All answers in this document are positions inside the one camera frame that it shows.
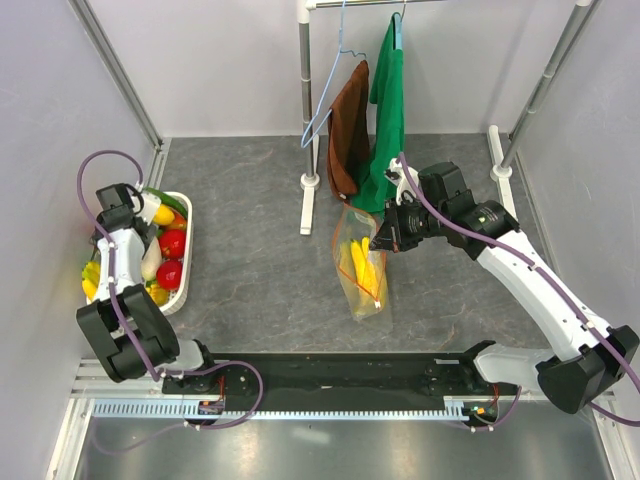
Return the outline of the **white radish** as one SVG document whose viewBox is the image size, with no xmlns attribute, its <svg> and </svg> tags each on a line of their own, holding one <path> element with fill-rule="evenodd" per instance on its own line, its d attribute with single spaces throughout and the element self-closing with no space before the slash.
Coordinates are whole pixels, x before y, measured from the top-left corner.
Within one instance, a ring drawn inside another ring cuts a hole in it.
<svg viewBox="0 0 640 480">
<path fill-rule="evenodd" d="M 163 262 L 160 245 L 157 238 L 150 243 L 146 253 L 141 260 L 141 275 L 145 281 L 152 281 L 156 277 L 156 272 Z"/>
</svg>

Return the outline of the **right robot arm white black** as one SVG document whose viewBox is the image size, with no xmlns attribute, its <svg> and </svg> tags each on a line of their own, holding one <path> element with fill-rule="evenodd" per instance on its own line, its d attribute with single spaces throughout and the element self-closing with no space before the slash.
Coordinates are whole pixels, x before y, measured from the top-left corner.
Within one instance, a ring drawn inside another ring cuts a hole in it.
<svg viewBox="0 0 640 480">
<path fill-rule="evenodd" d="M 404 157 L 390 160 L 385 178 L 396 188 L 386 200 L 373 250 L 405 252 L 442 237 L 493 275 L 534 320 L 548 349 L 488 343 L 458 368 L 467 392 L 506 383 L 542 392 L 574 414 L 623 377 L 639 382 L 631 361 L 639 337 L 629 326 L 612 327 L 559 279 L 536 252 L 518 221 L 496 201 L 475 201 L 461 170 L 451 162 L 421 171 Z"/>
</svg>

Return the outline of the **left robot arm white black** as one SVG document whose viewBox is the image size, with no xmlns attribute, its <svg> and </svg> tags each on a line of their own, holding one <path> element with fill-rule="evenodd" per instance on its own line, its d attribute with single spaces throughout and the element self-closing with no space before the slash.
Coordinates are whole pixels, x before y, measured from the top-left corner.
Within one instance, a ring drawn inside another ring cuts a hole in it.
<svg viewBox="0 0 640 480">
<path fill-rule="evenodd" d="M 185 382 L 208 393 L 219 369 L 205 360 L 204 346 L 177 337 L 146 290 L 142 262 L 152 251 L 151 209 L 160 202 L 133 186 L 113 184 L 96 191 L 102 207 L 93 240 L 101 271 L 96 294 L 76 311 L 76 321 L 106 374 L 114 382 L 185 372 Z"/>
</svg>

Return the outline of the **clear zip top bag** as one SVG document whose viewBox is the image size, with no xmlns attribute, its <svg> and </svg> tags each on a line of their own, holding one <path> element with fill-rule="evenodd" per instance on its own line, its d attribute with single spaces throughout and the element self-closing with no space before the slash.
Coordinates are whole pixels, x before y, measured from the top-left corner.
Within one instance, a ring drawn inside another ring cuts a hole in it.
<svg viewBox="0 0 640 480">
<path fill-rule="evenodd" d="M 352 318 L 389 332 L 392 315 L 386 254 L 370 246 L 378 227 L 369 213 L 345 204 L 332 238 L 332 255 Z"/>
</svg>

